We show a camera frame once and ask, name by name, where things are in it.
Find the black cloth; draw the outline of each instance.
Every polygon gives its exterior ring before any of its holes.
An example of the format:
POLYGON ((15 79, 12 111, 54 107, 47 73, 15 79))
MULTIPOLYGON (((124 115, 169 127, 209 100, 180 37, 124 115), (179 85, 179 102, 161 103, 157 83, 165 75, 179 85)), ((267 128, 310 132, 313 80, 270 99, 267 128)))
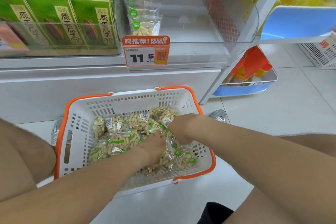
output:
POLYGON ((222 224, 233 210, 215 202, 207 202, 201 218, 197 224, 222 224))

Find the person's right arm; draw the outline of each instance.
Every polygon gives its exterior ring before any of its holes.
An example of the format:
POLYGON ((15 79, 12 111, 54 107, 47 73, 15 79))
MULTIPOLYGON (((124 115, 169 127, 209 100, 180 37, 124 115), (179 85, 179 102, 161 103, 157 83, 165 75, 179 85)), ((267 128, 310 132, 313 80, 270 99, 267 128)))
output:
POLYGON ((294 218, 336 223, 336 158, 203 115, 178 116, 168 128, 181 144, 196 140, 213 149, 294 218))

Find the orange price tag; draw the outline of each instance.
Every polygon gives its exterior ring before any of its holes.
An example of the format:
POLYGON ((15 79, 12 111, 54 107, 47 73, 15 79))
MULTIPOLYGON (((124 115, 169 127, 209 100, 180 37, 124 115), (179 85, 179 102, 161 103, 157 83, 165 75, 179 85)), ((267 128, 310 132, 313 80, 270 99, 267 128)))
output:
POLYGON ((27 46, 6 24, 0 24, 0 51, 28 51, 27 46))
POLYGON ((167 65, 170 38, 166 35, 126 35, 123 48, 127 66, 167 65))

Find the white plastic basket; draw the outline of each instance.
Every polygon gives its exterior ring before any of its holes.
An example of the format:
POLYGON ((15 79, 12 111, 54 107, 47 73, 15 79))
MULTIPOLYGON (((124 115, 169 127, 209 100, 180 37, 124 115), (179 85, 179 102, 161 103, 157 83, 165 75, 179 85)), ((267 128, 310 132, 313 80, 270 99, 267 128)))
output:
POLYGON ((299 44, 300 49, 320 69, 336 69, 336 34, 334 31, 318 44, 299 44))
MULTIPOLYGON (((182 114, 203 114, 193 91, 185 86, 137 90, 104 95, 83 96, 72 99, 65 108, 65 118, 59 130, 56 154, 55 179, 87 165, 87 156, 93 146, 92 122, 96 116, 114 113, 141 113, 152 107, 172 105, 182 114), (65 145, 71 138, 69 163, 64 163, 65 145)), ((212 150, 193 141, 192 147, 197 163, 184 171, 166 172, 154 176, 132 177, 115 197, 125 196, 171 183, 178 184, 181 179, 190 179, 211 172, 216 166, 212 150)))

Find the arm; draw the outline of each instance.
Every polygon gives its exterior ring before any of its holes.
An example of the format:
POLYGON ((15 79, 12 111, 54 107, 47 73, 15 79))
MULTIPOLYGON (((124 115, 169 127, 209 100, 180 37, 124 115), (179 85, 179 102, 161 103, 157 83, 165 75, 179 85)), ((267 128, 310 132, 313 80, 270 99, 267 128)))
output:
POLYGON ((178 116, 169 130, 181 144, 196 140, 213 149, 293 217, 335 223, 336 158, 203 115, 178 116))
POLYGON ((0 203, 0 222, 89 223, 144 166, 157 161, 166 138, 149 136, 124 154, 81 168, 31 192, 0 203))

